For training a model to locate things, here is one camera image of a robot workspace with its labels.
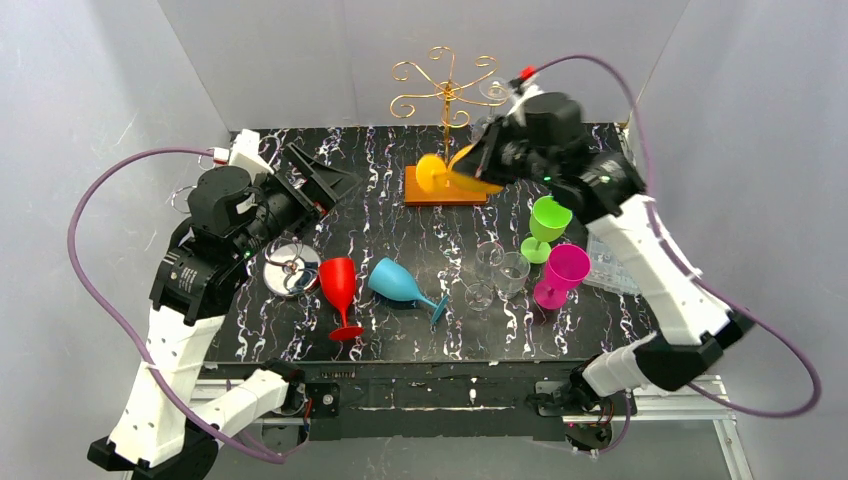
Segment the green wine glass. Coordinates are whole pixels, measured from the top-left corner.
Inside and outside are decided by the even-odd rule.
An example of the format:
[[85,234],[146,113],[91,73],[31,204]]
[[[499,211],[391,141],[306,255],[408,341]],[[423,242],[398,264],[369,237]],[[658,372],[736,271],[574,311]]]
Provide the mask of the green wine glass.
[[563,235],[572,218],[572,211],[553,196],[537,199],[529,220],[530,235],[520,245],[521,254],[531,264],[545,263],[552,251],[551,243]]

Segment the orange yellow wine glass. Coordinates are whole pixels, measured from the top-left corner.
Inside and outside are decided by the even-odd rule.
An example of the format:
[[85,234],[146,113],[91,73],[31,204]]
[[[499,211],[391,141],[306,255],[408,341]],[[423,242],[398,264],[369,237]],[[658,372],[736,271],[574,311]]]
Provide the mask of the orange yellow wine glass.
[[448,187],[487,195],[500,193],[504,189],[503,186],[462,175],[453,169],[457,162],[463,159],[471,149],[472,145],[463,147],[453,155],[448,163],[436,154],[423,155],[415,165],[415,179],[418,186],[426,193],[445,190]]

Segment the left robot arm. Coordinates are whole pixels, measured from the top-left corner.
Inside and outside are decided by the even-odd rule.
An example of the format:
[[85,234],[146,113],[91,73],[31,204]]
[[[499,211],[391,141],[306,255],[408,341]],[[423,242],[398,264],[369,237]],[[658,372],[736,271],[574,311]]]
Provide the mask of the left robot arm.
[[93,286],[77,253],[86,199],[67,233],[69,259],[82,286],[119,324],[141,361],[124,411],[88,460],[136,479],[202,479],[222,446],[242,450],[238,435],[263,415],[305,406],[305,373],[269,360],[240,384],[198,407],[189,402],[213,338],[247,264],[286,233],[320,222],[349,193],[356,174],[324,164],[297,145],[284,148],[279,169],[260,155],[211,149],[213,165],[190,188],[188,213],[169,240],[153,280],[148,331],[138,333]]

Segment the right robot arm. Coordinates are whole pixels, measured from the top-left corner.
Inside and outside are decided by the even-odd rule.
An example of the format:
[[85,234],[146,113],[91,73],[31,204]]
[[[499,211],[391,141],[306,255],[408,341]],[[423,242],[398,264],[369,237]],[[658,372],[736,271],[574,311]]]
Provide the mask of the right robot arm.
[[575,100],[532,87],[512,102],[457,162],[459,172],[492,185],[527,179],[547,187],[612,250],[658,325],[572,370],[553,404],[589,409],[625,389],[676,391],[705,373],[753,328],[751,316],[697,285],[698,273],[652,212],[645,181],[624,154],[591,148]]

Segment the red wine glass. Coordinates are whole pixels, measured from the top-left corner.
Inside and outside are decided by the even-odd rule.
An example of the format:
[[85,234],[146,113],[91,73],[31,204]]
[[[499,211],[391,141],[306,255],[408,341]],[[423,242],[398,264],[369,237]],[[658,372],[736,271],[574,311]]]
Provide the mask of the red wine glass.
[[364,333],[364,328],[351,325],[348,310],[356,291],[354,262],[348,257],[327,259],[319,266],[319,282],[328,302],[339,312],[341,326],[329,334],[333,341],[345,342]]

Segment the pink wine glass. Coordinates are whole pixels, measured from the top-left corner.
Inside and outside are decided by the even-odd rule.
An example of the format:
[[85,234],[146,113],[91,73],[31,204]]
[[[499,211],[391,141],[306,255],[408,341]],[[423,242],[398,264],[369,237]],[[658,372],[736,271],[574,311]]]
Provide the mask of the pink wine glass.
[[562,308],[569,292],[579,286],[591,270],[587,252],[574,244],[557,245],[551,250],[542,279],[535,285],[533,298],[547,310]]

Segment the teal wine glass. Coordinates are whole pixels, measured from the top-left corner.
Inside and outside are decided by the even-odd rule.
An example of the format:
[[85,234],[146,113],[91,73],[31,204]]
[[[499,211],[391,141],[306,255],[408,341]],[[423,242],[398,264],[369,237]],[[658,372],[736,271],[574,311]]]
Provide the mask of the teal wine glass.
[[385,257],[379,260],[367,280],[367,287],[377,294],[396,302],[418,302],[433,308],[430,324],[436,325],[447,310],[450,297],[445,294],[436,303],[419,289],[416,279],[403,266]]

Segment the clear plastic screw box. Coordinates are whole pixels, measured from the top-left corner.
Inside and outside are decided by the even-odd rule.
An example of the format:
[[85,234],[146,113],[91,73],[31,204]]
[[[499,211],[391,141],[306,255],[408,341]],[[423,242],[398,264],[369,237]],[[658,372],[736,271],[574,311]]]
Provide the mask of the clear plastic screw box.
[[640,294],[636,282],[612,250],[591,232],[588,233],[586,252],[591,263],[590,272],[584,280],[586,285],[615,294]]

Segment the clear ribbed wine glass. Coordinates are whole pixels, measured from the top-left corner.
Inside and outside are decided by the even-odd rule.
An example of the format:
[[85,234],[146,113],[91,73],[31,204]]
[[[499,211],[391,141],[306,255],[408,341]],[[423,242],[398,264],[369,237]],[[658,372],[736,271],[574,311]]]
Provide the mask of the clear ribbed wine glass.
[[516,296],[525,286],[531,264],[520,252],[508,252],[495,267],[493,283],[503,300]]

